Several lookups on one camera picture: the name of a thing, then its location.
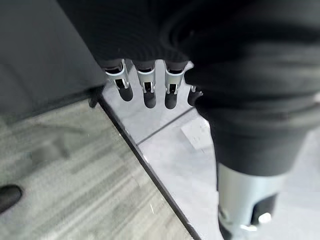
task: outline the black fabric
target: black fabric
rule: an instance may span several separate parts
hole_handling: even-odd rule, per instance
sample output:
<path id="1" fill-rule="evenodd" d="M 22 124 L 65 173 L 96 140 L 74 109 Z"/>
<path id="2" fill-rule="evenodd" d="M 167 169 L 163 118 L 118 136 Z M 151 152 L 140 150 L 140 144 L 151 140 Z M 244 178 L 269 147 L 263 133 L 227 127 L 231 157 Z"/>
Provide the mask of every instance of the black fabric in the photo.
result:
<path id="1" fill-rule="evenodd" d="M 55 1 L 0 2 L 1 112 L 36 112 L 101 86 L 105 75 L 98 64 L 116 59 L 191 60 L 185 80 L 203 92 L 195 105 L 214 126 L 220 162 L 233 166 L 238 151 L 246 164 L 270 165 L 275 152 L 266 142 L 279 138 L 286 147 L 271 162 L 284 155 L 291 162 L 263 174 L 286 172 L 295 158 L 291 150 L 319 124 L 317 0 L 58 2 L 80 36 Z M 256 139 L 248 151 L 245 139 Z M 261 148 L 254 156 L 253 147 Z M 238 170 L 262 174 L 255 167 Z"/>
<path id="2" fill-rule="evenodd" d="M 320 122 L 317 0 L 59 3 L 98 63 L 193 61 L 185 79 L 203 92 L 196 108 L 213 126 L 217 161 L 236 171 L 287 172 Z"/>

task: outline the light gray floor tile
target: light gray floor tile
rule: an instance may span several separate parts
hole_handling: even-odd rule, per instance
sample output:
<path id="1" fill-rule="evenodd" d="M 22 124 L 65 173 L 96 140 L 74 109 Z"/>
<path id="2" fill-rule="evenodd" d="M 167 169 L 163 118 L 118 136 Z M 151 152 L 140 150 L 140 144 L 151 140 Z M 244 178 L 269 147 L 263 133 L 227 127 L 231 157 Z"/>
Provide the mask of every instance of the light gray floor tile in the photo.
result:
<path id="1" fill-rule="evenodd" d="M 198 234 L 204 240 L 220 240 L 214 151 L 195 150 L 181 130 L 197 117 L 195 110 L 187 113 L 139 147 Z M 319 200 L 320 128 L 306 139 L 273 221 L 255 239 L 319 239 Z"/>
<path id="2" fill-rule="evenodd" d="M 115 86 L 107 87 L 103 96 L 112 107 L 122 124 L 136 143 L 161 128 L 190 108 L 187 102 L 190 86 L 184 79 L 178 93 L 177 106 L 174 109 L 165 107 L 165 66 L 162 60 L 156 61 L 156 106 L 149 109 L 144 104 L 143 92 L 139 84 L 137 71 L 133 67 L 129 73 L 129 80 L 133 90 L 133 99 L 130 102 L 122 100 Z"/>
<path id="3" fill-rule="evenodd" d="M 195 150 L 181 130 L 194 109 L 139 145 L 144 157 L 204 240 L 220 240 L 213 146 Z"/>

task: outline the black shoe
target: black shoe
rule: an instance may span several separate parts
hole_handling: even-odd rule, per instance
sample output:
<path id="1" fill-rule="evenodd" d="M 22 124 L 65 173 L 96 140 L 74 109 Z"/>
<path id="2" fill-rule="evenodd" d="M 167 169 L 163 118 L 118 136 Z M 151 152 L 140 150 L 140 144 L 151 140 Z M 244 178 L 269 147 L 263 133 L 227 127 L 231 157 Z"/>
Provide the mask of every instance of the black shoe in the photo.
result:
<path id="1" fill-rule="evenodd" d="M 15 205 L 22 197 L 22 190 L 17 185 L 0 187 L 0 214 Z"/>

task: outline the gray wood-grain floor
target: gray wood-grain floor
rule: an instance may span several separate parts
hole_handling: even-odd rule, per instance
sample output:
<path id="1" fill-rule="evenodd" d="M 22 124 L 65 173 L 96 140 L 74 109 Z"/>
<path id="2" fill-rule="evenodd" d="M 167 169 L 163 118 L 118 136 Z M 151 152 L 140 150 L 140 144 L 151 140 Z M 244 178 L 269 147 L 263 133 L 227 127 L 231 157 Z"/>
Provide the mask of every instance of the gray wood-grain floor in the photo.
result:
<path id="1" fill-rule="evenodd" d="M 189 240 L 106 114 L 76 103 L 8 126 L 0 186 L 22 200 L 0 215 L 4 240 Z"/>

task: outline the floor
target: floor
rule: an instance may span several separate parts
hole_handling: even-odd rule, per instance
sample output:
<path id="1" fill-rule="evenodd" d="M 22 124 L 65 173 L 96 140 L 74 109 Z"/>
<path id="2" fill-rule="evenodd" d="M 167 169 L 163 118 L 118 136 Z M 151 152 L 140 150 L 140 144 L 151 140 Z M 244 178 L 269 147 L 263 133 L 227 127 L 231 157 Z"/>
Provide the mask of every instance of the floor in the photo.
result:
<path id="1" fill-rule="evenodd" d="M 7 240 L 190 240 L 101 108 L 79 102 L 8 126 L 0 186 L 23 197 L 0 216 Z"/>
<path id="2" fill-rule="evenodd" d="M 129 78 L 134 94 L 131 102 L 124 102 L 112 86 L 104 91 L 104 98 L 200 237 L 221 240 L 214 150 L 210 143 L 198 142 L 197 145 L 190 137 L 201 131 L 209 134 L 209 129 L 204 128 L 204 119 L 187 104 L 189 86 L 182 84 L 176 108 L 166 109 L 163 101 L 164 66 L 158 61 L 157 105 L 154 109 L 147 109 L 134 69 Z M 188 135 L 186 129 L 193 132 Z M 300 150 L 293 173 L 279 196 L 273 221 L 253 239 L 319 239 L 319 199 L 320 128 L 308 135 Z"/>

